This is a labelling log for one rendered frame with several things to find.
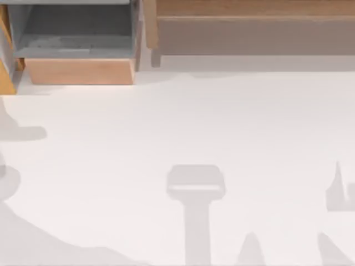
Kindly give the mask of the pale wooden drawer front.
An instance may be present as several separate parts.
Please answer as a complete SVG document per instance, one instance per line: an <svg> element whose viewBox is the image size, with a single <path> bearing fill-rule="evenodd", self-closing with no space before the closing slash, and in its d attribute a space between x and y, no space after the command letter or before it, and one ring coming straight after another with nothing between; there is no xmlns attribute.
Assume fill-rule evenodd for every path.
<svg viewBox="0 0 355 266"><path fill-rule="evenodd" d="M26 58L26 69L37 85L132 85L135 59Z"/></svg>

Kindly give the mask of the wooden shelf unit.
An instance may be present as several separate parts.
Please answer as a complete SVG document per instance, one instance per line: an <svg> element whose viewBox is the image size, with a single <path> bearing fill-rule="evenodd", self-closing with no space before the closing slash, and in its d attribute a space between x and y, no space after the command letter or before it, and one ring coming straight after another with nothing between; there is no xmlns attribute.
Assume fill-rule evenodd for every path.
<svg viewBox="0 0 355 266"><path fill-rule="evenodd" d="M141 0L162 56L355 55L355 0Z"/></svg>

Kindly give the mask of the pulled-out drawer grey inside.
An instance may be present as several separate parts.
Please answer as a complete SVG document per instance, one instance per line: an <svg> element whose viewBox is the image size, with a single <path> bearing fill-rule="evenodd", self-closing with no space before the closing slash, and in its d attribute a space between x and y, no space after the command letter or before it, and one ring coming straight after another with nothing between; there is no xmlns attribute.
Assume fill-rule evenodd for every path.
<svg viewBox="0 0 355 266"><path fill-rule="evenodd" d="M139 0L0 0L18 58L132 58Z"/></svg>

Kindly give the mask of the wooden cupboard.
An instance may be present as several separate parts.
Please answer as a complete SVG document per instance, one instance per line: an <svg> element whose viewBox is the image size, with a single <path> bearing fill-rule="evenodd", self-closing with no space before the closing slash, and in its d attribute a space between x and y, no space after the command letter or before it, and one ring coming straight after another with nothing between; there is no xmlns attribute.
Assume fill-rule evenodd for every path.
<svg viewBox="0 0 355 266"><path fill-rule="evenodd" d="M0 95L16 95L14 67L8 10L6 5L0 4Z"/></svg>

